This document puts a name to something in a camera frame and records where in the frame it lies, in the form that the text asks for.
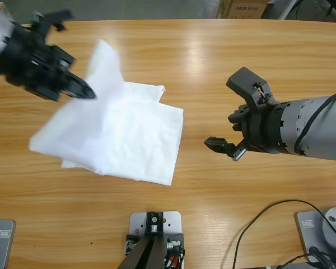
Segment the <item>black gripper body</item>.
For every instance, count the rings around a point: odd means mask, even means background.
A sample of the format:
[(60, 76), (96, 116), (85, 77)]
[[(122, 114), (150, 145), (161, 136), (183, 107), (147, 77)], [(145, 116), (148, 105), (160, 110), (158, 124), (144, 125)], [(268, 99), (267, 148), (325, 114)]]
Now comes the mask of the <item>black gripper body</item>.
[(248, 151), (269, 154), (287, 153), (287, 144), (282, 141), (282, 115), (287, 104), (263, 105), (261, 110), (252, 111), (246, 104), (240, 105), (228, 120), (233, 130), (241, 132), (242, 141), (230, 144), (228, 156), (238, 161)]
[(9, 84), (43, 99), (57, 101), (60, 93), (76, 96), (76, 77), (68, 68), (74, 58), (56, 45), (46, 45), (51, 24), (15, 25), (4, 38), (0, 75)]

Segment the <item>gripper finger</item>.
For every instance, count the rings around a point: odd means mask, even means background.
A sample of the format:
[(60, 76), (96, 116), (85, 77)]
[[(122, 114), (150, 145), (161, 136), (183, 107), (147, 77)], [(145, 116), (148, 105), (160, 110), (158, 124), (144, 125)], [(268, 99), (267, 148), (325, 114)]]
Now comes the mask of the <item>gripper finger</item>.
[(75, 74), (64, 72), (61, 76), (60, 92), (77, 99), (95, 99), (96, 94), (92, 88)]
[(232, 157), (236, 151), (236, 146), (233, 143), (228, 143), (224, 138), (208, 137), (204, 144), (212, 151), (220, 154), (226, 154)]

